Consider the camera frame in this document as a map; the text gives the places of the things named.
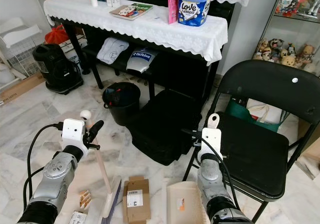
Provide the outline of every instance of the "black vacuum cleaner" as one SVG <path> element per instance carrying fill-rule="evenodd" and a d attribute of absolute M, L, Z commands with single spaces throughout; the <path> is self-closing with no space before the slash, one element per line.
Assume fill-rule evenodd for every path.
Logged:
<path fill-rule="evenodd" d="M 83 85 L 79 67 L 66 58 L 59 45 L 41 44 L 32 54 L 45 78 L 47 89 L 66 95 Z"/>

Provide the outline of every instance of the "black bucket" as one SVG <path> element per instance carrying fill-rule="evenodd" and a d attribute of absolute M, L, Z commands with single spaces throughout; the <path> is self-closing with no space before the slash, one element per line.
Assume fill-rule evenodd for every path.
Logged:
<path fill-rule="evenodd" d="M 116 123 L 125 126 L 130 117 L 139 112 L 140 93 L 133 83 L 114 83 L 103 92 L 104 107 L 110 109 Z"/>

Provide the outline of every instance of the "chair seat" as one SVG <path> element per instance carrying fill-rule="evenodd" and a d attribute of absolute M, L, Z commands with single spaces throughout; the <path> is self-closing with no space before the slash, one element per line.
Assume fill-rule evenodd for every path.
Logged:
<path fill-rule="evenodd" d="M 239 118 L 218 112 L 221 153 L 231 178 L 238 186 L 264 201 L 272 202 L 285 192 L 288 139 Z"/>
<path fill-rule="evenodd" d="M 181 128 L 193 129 L 201 119 L 196 102 L 171 90 L 160 92 L 135 115 L 126 127 L 132 143 L 154 161 L 169 165 L 187 154 L 191 136 Z"/>

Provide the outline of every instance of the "green bag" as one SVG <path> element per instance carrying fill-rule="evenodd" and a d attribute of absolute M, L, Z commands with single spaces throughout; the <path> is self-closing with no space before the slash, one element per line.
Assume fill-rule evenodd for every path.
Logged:
<path fill-rule="evenodd" d="M 228 106 L 226 107 L 225 113 L 227 113 L 231 116 L 237 117 L 241 120 L 247 121 L 249 123 L 254 123 L 254 124 L 259 125 L 263 128 L 267 128 L 267 129 L 274 131 L 274 132 L 278 131 L 279 126 L 284 122 L 284 120 L 289 115 L 288 112 L 283 112 L 284 114 L 281 115 L 283 117 L 283 119 L 280 123 L 277 123 L 277 124 L 258 122 L 255 119 L 253 119 L 249 110 L 247 110 L 245 107 L 237 104 L 232 99 L 229 101 Z"/>

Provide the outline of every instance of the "red bag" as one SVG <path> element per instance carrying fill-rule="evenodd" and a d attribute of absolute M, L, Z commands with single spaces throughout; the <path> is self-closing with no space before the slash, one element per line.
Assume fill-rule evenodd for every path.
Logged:
<path fill-rule="evenodd" d="M 64 27 L 59 25 L 57 28 L 52 28 L 50 33 L 47 33 L 44 37 L 45 43 L 60 44 L 69 39 Z"/>

